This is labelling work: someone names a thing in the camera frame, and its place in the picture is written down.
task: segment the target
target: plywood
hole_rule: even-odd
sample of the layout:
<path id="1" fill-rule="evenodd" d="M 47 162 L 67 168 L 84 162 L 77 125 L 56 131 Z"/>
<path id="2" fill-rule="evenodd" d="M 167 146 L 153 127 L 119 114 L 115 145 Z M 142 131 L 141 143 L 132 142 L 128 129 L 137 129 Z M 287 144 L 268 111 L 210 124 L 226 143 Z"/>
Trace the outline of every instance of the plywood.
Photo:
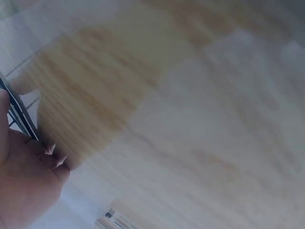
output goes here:
<path id="1" fill-rule="evenodd" d="M 137 1 L 10 87 L 40 91 L 40 136 L 98 205 L 138 201 L 159 228 L 302 228 L 305 50 L 283 15 L 302 22 L 268 3 Z"/>

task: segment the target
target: wooden surface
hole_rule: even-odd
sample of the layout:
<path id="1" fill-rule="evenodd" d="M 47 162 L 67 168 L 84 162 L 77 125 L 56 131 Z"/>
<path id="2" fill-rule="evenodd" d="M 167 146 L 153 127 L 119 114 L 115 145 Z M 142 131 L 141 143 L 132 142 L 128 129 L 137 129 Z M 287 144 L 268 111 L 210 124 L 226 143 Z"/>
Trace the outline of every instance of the wooden surface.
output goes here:
<path id="1" fill-rule="evenodd" d="M 304 24 L 298 5 L 267 3 L 134 1 L 10 87 L 40 91 L 40 136 L 98 205 L 137 201 L 162 229 L 300 229 Z"/>

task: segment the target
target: grout line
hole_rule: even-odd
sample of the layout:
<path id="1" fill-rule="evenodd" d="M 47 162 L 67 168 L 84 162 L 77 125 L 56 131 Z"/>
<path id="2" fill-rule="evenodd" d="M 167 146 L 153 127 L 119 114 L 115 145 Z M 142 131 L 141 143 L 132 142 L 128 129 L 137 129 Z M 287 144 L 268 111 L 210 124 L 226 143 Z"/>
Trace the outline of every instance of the grout line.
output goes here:
<path id="1" fill-rule="evenodd" d="M 25 109 L 28 110 L 39 98 L 36 98 L 33 102 L 30 103 Z"/>
<path id="2" fill-rule="evenodd" d="M 16 123 L 15 120 L 10 123 L 9 127 L 11 127 L 14 123 Z"/>

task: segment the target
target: light wood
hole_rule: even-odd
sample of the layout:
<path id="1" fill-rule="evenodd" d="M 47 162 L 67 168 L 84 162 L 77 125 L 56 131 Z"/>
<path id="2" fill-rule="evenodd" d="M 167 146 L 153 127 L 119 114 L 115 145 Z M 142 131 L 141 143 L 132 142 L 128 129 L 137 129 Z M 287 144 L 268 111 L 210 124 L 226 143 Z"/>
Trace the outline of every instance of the light wood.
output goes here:
<path id="1" fill-rule="evenodd" d="M 304 23 L 267 3 L 134 1 L 55 40 L 10 87 L 39 89 L 41 137 L 100 206 L 137 201 L 161 229 L 300 229 Z"/>

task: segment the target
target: wood grain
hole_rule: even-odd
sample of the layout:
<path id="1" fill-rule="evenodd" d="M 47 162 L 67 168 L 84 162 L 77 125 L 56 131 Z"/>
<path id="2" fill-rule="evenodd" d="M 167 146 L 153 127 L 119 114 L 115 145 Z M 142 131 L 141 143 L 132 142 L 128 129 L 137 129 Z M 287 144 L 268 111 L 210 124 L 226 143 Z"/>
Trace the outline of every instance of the wood grain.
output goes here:
<path id="1" fill-rule="evenodd" d="M 305 50 L 280 2 L 142 0 L 62 36 L 11 81 L 100 206 L 160 228 L 302 228 Z"/>

